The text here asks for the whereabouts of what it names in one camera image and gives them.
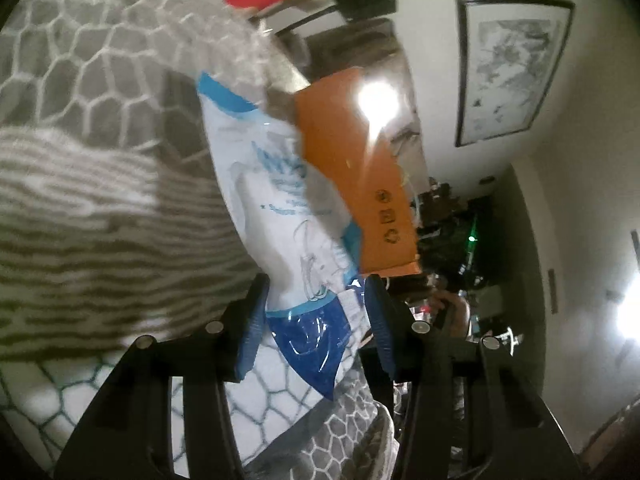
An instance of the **black symbol on box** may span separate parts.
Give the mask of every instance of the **black symbol on box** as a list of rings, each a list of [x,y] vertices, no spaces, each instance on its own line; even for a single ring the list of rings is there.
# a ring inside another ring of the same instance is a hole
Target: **black symbol on box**
[[[398,229],[389,229],[385,233],[385,242],[388,244],[397,244],[400,239]]]
[[[381,224],[391,224],[396,221],[396,212],[393,209],[383,209],[378,214]]]
[[[391,193],[386,189],[379,189],[376,191],[376,200],[383,204],[391,202]]]

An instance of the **hand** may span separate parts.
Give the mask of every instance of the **hand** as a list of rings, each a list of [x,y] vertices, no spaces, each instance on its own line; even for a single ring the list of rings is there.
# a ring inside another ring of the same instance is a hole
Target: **hand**
[[[455,311],[453,322],[451,323],[450,337],[466,337],[469,331],[469,304],[460,298],[459,295],[448,290],[436,290],[428,299],[429,306],[434,311],[443,310],[446,307],[445,301],[451,304]]]

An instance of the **plastic package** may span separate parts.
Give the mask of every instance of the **plastic package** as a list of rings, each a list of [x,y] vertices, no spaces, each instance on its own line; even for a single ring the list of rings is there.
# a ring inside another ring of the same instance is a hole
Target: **plastic package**
[[[360,229],[300,153],[300,133],[209,75],[198,84],[220,190],[248,253],[271,280],[266,319],[291,367],[333,397],[362,319]]]

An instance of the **black picture frame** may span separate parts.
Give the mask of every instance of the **black picture frame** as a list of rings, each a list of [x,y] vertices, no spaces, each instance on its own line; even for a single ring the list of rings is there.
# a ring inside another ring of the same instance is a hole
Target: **black picture frame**
[[[498,134],[490,137],[485,137],[482,140],[489,139],[497,139],[498,137],[505,137],[508,135],[517,134],[520,132],[527,131],[531,128],[533,121],[536,119],[540,108],[542,107],[542,103],[545,100],[546,94],[548,93],[549,87],[554,79],[554,75],[556,74],[556,69],[558,68],[559,61],[564,53],[564,47],[566,45],[566,40],[569,37],[569,33],[571,31],[571,25],[574,18],[574,10],[575,4],[570,0],[456,0],[457,14],[458,14],[458,39],[460,42],[460,94],[458,97],[458,122],[456,127],[456,147],[460,148],[463,146],[469,146],[478,142],[477,140],[471,142],[463,142],[463,127],[465,120],[465,104],[466,104],[466,86],[468,80],[468,23],[467,23],[467,9],[470,6],[478,6],[478,5],[487,5],[487,4],[530,4],[537,6],[550,6],[550,7],[562,7],[564,9],[569,10],[569,16],[566,22],[566,28],[564,30],[564,35],[562,36],[561,44],[558,50],[558,54],[556,55],[556,59],[554,60],[554,65],[551,69],[548,81],[540,95],[539,101],[536,104],[536,108],[529,120],[529,123],[525,128],[520,128],[518,130],[514,130],[512,132],[506,132],[503,134]]]

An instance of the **painting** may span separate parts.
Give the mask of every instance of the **painting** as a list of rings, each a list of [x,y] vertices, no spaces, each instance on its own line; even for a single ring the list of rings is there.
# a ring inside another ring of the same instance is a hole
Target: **painting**
[[[567,0],[457,0],[460,104],[456,146],[531,127],[569,35]]]

